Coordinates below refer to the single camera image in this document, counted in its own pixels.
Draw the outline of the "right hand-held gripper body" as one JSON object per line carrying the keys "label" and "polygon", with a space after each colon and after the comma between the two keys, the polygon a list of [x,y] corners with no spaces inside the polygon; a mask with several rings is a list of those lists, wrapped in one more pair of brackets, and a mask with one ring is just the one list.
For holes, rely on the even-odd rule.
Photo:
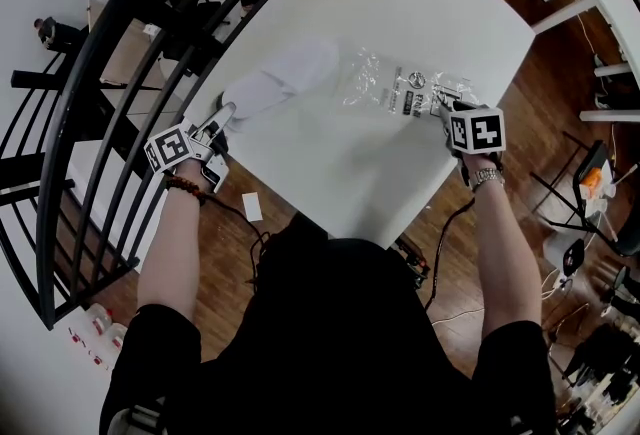
{"label": "right hand-held gripper body", "polygon": [[451,112],[448,124],[443,124],[446,145],[460,163],[460,171],[469,186],[471,171],[464,163],[465,156],[480,156],[491,162],[490,167],[503,172],[502,153],[506,150],[503,112],[499,108],[474,105],[471,111]]}

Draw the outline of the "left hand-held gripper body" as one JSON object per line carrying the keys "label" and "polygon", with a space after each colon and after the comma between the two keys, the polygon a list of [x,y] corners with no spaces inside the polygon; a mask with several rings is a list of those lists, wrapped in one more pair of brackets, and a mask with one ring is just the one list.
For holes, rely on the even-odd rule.
{"label": "left hand-held gripper body", "polygon": [[154,174],[173,173],[180,163],[197,161],[201,175],[217,193],[229,173],[223,140],[223,130],[216,122],[198,128],[181,123],[150,137],[144,153]]}

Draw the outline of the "clear plastic bag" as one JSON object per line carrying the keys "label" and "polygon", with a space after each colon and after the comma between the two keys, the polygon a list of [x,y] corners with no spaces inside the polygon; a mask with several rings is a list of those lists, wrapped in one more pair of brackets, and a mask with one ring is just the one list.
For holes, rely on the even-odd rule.
{"label": "clear plastic bag", "polygon": [[456,102],[477,105],[471,82],[431,65],[360,48],[344,58],[335,91],[341,106],[396,117],[438,117]]}

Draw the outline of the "person's right forearm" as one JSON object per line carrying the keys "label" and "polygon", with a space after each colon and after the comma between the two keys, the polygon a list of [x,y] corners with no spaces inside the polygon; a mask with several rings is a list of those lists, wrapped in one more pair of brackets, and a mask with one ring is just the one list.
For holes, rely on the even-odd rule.
{"label": "person's right forearm", "polygon": [[489,180],[477,187],[475,212],[483,335],[514,322],[539,324],[539,267],[499,181]]}

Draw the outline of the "person's left forearm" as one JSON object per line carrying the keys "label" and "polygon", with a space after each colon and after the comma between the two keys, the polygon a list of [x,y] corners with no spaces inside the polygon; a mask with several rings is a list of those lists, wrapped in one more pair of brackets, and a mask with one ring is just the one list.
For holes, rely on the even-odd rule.
{"label": "person's left forearm", "polygon": [[137,305],[163,305],[193,319],[200,276],[201,204],[193,194],[167,191],[156,233],[138,280]]}

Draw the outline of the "silver wristwatch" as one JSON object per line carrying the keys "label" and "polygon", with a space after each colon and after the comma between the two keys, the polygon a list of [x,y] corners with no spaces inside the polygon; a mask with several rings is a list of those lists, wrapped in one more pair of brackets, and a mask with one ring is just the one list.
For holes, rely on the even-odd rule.
{"label": "silver wristwatch", "polygon": [[474,171],[469,176],[469,186],[475,193],[482,185],[488,182],[497,182],[501,186],[504,185],[505,179],[502,172],[498,168],[483,168]]}

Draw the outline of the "white paper card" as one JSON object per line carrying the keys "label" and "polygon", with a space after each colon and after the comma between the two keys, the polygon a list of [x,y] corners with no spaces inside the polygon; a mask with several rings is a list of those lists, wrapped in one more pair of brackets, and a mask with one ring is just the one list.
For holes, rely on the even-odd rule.
{"label": "white paper card", "polygon": [[263,220],[263,213],[257,192],[245,193],[242,195],[245,216],[249,222]]}

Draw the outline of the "beige wooden desk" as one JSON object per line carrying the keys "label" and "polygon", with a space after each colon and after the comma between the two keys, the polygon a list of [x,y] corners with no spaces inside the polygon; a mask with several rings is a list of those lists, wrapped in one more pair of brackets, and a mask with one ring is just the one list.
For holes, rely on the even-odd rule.
{"label": "beige wooden desk", "polygon": [[[98,0],[89,0],[87,7],[88,26],[91,31],[104,9],[104,3]],[[151,37],[144,32],[144,24],[137,20],[129,24],[124,35],[113,51],[105,66],[100,80],[109,84],[128,84],[137,70],[138,65],[145,57],[151,43]],[[156,61],[153,62],[150,71],[144,79],[143,86],[152,89],[162,89],[165,77]]]}

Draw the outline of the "black office chair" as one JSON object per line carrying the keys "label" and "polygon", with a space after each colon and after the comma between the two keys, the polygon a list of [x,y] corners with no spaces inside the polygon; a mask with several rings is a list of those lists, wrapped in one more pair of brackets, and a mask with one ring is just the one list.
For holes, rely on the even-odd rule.
{"label": "black office chair", "polygon": [[196,23],[201,28],[205,28],[221,6],[222,3],[219,1],[205,0],[199,2],[195,8],[194,14]]}

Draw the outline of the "black folding stand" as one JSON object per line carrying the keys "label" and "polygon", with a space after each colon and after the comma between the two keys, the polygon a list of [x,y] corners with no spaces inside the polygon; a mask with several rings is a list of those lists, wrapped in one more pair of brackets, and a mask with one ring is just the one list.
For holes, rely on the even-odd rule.
{"label": "black folding stand", "polygon": [[[533,208],[534,213],[539,213],[539,208],[548,198],[553,198],[570,211],[569,218],[565,222],[553,221],[543,214],[538,217],[548,226],[558,230],[574,231],[583,234],[592,234],[601,238],[604,243],[621,257],[634,257],[640,255],[640,197],[634,201],[631,210],[624,223],[615,227],[607,214],[609,202],[615,198],[616,188],[626,178],[620,175],[610,157],[609,148],[602,140],[595,141],[588,146],[568,132],[563,136],[577,145],[576,150],[584,150],[585,157],[576,170],[571,174],[570,192],[571,198],[561,193],[557,184],[569,172],[571,161],[567,161],[561,170],[550,182],[544,180],[538,174],[532,172],[530,177],[545,191],[543,199]],[[602,170],[602,182],[598,196],[591,199],[583,199],[580,194],[580,182],[593,167]]]}

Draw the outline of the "black metal railing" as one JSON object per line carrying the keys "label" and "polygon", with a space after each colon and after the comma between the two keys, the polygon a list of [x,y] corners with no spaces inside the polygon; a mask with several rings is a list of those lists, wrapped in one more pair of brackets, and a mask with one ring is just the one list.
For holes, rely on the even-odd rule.
{"label": "black metal railing", "polygon": [[[55,56],[40,73],[13,75],[14,87],[40,91],[50,105],[34,153],[6,156],[0,143],[0,165],[20,169],[17,179],[0,180],[0,207],[25,202],[33,208],[35,224],[23,233],[34,271],[26,270],[1,219],[0,250],[47,328],[140,261],[161,194],[144,145],[180,81],[206,79],[231,47],[214,32],[240,0],[220,1],[205,28],[194,17],[202,1],[109,0],[72,53]],[[128,84],[104,83],[101,74],[133,19],[145,25],[152,43]],[[162,89],[143,86],[156,60]]]}

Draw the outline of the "orange object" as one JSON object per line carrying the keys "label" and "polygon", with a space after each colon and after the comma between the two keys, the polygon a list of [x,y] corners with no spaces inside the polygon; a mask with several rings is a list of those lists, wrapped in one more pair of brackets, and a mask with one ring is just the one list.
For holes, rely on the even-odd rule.
{"label": "orange object", "polygon": [[581,197],[583,199],[591,199],[597,197],[601,182],[602,170],[599,167],[591,168],[580,182],[579,188]]}

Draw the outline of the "white bin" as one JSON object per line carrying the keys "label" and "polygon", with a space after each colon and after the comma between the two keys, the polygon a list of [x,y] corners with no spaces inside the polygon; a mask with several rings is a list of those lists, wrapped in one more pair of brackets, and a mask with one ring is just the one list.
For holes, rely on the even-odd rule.
{"label": "white bin", "polygon": [[546,261],[560,272],[564,270],[565,254],[578,240],[575,235],[554,231],[543,242],[543,256]]}

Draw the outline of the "black floor power strip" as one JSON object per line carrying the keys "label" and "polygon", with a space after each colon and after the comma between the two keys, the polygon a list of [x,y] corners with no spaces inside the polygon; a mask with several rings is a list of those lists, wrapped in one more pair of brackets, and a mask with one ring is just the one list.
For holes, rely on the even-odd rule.
{"label": "black floor power strip", "polygon": [[420,247],[405,234],[400,235],[395,245],[397,251],[404,256],[404,262],[413,276],[414,289],[419,290],[428,278],[430,268]]}

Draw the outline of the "plastic bottle red cap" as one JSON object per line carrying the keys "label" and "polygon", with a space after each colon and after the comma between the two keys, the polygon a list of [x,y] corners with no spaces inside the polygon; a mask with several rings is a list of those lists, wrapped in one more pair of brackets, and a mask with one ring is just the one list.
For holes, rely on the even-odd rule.
{"label": "plastic bottle red cap", "polygon": [[93,303],[85,313],[98,335],[104,335],[113,324],[111,311],[99,303]]}
{"label": "plastic bottle red cap", "polygon": [[104,333],[110,350],[120,352],[128,328],[120,323],[112,323]]}

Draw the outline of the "person's black shirt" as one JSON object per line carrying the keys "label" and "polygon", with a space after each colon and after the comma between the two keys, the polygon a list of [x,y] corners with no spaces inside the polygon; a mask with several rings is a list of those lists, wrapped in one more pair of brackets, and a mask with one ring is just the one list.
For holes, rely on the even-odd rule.
{"label": "person's black shirt", "polygon": [[518,321],[485,337],[466,376],[395,252],[331,239],[300,215],[269,238],[257,292],[216,359],[202,360],[200,332],[182,314],[158,304],[137,311],[99,434],[122,431],[136,407],[157,413],[166,435],[554,435],[556,424],[538,324]]}

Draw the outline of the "dark equipment pile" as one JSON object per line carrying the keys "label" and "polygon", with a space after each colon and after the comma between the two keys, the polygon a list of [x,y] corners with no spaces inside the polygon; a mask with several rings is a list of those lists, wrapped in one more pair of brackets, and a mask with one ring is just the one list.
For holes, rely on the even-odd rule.
{"label": "dark equipment pile", "polygon": [[588,430],[597,431],[640,390],[640,336],[602,324],[576,347],[564,373]]}

